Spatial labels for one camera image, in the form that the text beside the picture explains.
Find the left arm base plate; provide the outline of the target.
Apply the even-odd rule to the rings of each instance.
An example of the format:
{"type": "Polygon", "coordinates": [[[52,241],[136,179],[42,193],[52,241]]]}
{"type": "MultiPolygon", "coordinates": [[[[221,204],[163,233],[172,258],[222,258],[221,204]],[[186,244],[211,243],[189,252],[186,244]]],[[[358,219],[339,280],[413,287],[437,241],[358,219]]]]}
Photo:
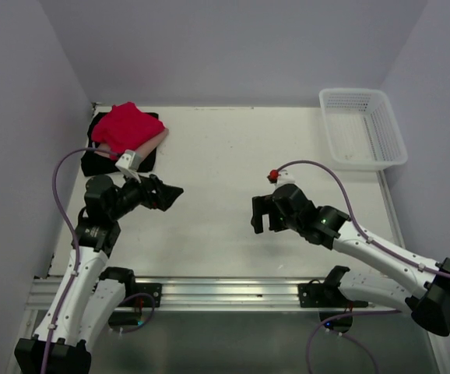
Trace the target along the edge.
{"type": "Polygon", "coordinates": [[[114,310],[118,307],[143,309],[158,308],[162,285],[158,283],[135,284],[131,291],[116,280],[100,280],[86,304],[87,309],[114,310]]]}

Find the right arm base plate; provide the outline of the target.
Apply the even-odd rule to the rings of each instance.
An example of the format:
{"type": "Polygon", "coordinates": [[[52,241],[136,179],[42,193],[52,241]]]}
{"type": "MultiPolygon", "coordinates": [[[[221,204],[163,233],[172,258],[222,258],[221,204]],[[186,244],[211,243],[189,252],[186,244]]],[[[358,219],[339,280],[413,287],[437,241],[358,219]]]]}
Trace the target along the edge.
{"type": "Polygon", "coordinates": [[[367,308],[365,301],[351,301],[339,290],[343,275],[350,271],[346,266],[335,266],[329,275],[320,282],[310,280],[308,283],[298,284],[298,298],[301,308],[367,308]]]}

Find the red t shirt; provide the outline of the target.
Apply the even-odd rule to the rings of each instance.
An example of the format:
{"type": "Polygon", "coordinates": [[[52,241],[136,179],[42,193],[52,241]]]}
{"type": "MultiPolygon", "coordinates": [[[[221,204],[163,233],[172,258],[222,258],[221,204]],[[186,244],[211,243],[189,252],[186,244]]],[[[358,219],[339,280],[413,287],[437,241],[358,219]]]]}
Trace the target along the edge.
{"type": "Polygon", "coordinates": [[[165,129],[162,121],[127,102],[113,106],[100,120],[92,132],[92,141],[99,145],[106,143],[112,152],[124,153],[138,148],[165,129]]]}

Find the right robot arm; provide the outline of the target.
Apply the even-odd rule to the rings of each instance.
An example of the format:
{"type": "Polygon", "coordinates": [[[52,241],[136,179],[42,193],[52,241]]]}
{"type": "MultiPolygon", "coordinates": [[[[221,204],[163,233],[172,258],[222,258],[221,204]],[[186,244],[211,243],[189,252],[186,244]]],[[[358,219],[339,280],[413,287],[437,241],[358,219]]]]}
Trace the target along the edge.
{"type": "Polygon", "coordinates": [[[327,276],[322,295],[330,305],[346,300],[366,301],[409,312],[412,320],[430,333],[450,334],[450,258],[438,262],[418,256],[356,229],[348,213],[333,206],[316,206],[295,184],[287,183],[270,195],[251,200],[251,226],[263,232],[263,217],[270,231],[290,229],[312,245],[358,259],[384,274],[366,278],[344,266],[327,276]]]}

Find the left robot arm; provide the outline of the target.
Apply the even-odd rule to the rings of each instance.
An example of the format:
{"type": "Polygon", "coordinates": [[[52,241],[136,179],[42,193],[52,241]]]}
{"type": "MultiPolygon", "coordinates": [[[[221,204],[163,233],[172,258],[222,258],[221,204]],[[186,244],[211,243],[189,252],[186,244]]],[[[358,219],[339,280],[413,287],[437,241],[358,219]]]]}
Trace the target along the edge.
{"type": "Polygon", "coordinates": [[[32,337],[16,344],[21,372],[88,373],[93,346],[118,306],[138,308],[144,298],[156,306],[151,294],[138,292],[132,270],[107,261],[123,216],[139,206],[165,212],[183,192],[155,175],[127,178],[121,187],[107,175],[88,180],[62,281],[32,337]]]}

